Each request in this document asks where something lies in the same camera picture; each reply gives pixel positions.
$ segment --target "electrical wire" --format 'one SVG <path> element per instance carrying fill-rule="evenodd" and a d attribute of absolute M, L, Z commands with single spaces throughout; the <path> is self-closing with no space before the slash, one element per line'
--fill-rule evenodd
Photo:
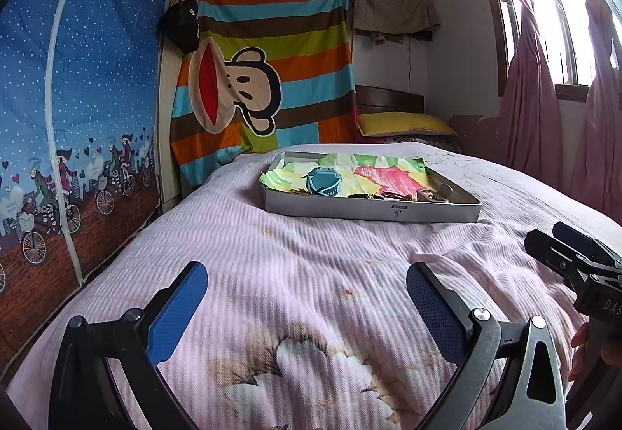
<path fill-rule="evenodd" d="M 412 39 L 410 37 L 406 37 L 408 39 L 408 92 L 411 92 L 411 73 L 412 73 Z"/>

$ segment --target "pink bedspread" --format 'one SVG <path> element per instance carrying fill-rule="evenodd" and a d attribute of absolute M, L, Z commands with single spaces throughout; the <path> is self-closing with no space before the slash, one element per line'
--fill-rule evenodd
<path fill-rule="evenodd" d="M 298 149 L 421 156 L 483 202 L 480 221 L 416 225 L 268 214 L 257 179 L 276 153 L 235 161 L 145 229 L 38 339 L 9 386 L 35 430 L 47 429 L 69 318 L 112 320 L 142 307 L 189 260 L 206 265 L 208 292 L 160 371 L 201 429 L 415 428 L 453 373 L 406 293 L 415 261 L 498 319 L 544 316 L 567 375 L 568 341 L 582 318 L 570 290 L 526 255 L 522 240 L 562 220 L 622 252 L 620 226 L 514 170 L 428 145 Z M 496 365 L 471 426 L 483 417 L 500 373 Z M 148 428 L 117 379 L 135 425 Z"/>

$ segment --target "screw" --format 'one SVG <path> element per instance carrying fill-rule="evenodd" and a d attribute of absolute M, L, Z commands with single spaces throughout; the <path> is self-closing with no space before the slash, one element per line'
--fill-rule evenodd
<path fill-rule="evenodd" d="M 531 318 L 531 322 L 536 328 L 544 328 L 546 326 L 546 321 L 542 316 L 534 316 L 533 318 Z"/>
<path fill-rule="evenodd" d="M 84 318 L 82 316 L 74 316 L 69 320 L 69 328 L 80 328 Z"/>
<path fill-rule="evenodd" d="M 142 315 L 142 309 L 138 309 L 138 308 L 127 309 L 127 311 L 123 313 L 123 319 L 125 321 L 138 321 L 141 315 Z"/>
<path fill-rule="evenodd" d="M 490 319 L 490 313 L 486 309 L 475 309 L 473 315 L 479 321 L 488 321 Z"/>

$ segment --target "black bag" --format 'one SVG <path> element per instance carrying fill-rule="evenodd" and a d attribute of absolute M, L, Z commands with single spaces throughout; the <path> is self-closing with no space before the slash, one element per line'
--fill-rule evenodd
<path fill-rule="evenodd" d="M 198 49 L 198 2 L 179 0 L 162 16 L 162 29 L 183 54 Z"/>

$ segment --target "blue gripper pad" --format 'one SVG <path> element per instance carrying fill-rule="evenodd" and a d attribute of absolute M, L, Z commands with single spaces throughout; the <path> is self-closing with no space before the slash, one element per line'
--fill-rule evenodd
<path fill-rule="evenodd" d="M 207 270 L 196 263 L 149 327 L 147 357 L 154 367 L 168 360 L 207 291 Z"/>
<path fill-rule="evenodd" d="M 553 237 L 588 258 L 593 255 L 592 239 L 565 223 L 559 222 L 553 226 Z"/>
<path fill-rule="evenodd" d="M 408 295 L 443 358 L 460 367 L 467 358 L 467 333 L 430 279 L 422 272 L 421 266 L 425 264 L 416 263 L 408 269 L 406 275 Z"/>

